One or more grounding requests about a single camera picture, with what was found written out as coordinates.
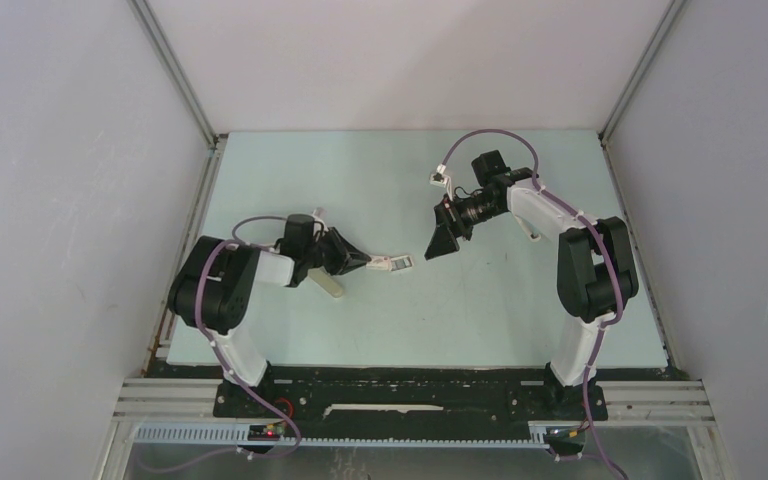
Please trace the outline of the white staple box sleeve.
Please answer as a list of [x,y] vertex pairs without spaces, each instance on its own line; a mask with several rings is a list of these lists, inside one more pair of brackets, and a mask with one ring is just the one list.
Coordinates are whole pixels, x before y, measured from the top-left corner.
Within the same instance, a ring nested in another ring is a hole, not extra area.
[[370,260],[366,263],[366,269],[374,271],[386,271],[392,270],[391,258],[389,256],[371,256]]

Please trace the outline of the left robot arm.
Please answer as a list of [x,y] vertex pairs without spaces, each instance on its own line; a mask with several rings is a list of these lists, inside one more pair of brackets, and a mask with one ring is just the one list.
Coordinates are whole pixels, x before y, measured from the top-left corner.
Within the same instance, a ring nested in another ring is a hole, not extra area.
[[[264,220],[284,225],[273,246],[237,236],[238,228]],[[207,339],[224,377],[241,386],[238,404],[252,416],[264,416],[275,406],[276,390],[262,380],[269,362],[244,325],[254,287],[295,288],[312,271],[341,276],[372,260],[315,214],[256,216],[240,221],[229,239],[204,235],[196,240],[172,282],[167,307]]]

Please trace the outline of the olive green stapler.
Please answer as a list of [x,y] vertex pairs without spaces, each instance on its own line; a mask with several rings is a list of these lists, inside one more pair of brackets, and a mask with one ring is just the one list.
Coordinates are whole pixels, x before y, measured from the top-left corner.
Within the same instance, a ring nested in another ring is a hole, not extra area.
[[311,269],[308,278],[322,288],[332,298],[338,299],[345,294],[344,288],[324,269]]

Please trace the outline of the light blue stapler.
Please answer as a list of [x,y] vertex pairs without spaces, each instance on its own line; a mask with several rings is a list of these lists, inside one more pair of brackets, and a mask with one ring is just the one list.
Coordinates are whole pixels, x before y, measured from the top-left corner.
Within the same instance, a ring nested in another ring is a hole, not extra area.
[[527,234],[527,236],[528,236],[528,239],[529,239],[531,242],[539,242],[539,241],[542,239],[542,235],[541,235],[539,232],[537,232],[536,230],[533,230],[533,229],[532,229],[531,227],[529,227],[528,225],[526,225],[526,226],[524,227],[524,231],[525,231],[525,233]]

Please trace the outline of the staple tray box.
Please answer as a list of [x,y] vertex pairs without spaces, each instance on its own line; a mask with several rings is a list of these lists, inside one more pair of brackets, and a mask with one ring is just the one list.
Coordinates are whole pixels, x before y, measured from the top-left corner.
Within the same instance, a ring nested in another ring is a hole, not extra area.
[[411,255],[400,255],[389,258],[389,271],[401,272],[409,270],[415,266],[415,261]]

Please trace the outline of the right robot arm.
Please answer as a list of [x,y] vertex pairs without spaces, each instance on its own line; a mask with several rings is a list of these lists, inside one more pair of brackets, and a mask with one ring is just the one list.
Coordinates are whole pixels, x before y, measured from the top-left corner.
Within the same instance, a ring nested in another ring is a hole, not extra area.
[[528,236],[554,242],[556,290],[567,319],[549,363],[555,382],[543,388],[541,402],[551,416],[566,418],[582,403],[577,386],[594,376],[607,328],[639,290],[627,226],[618,217],[598,219],[572,207],[546,189],[536,170],[510,168],[497,150],[471,166],[479,187],[464,197],[456,195],[444,164],[431,174],[430,184],[445,194],[433,208],[435,227],[424,257],[457,252],[477,225],[505,214]]

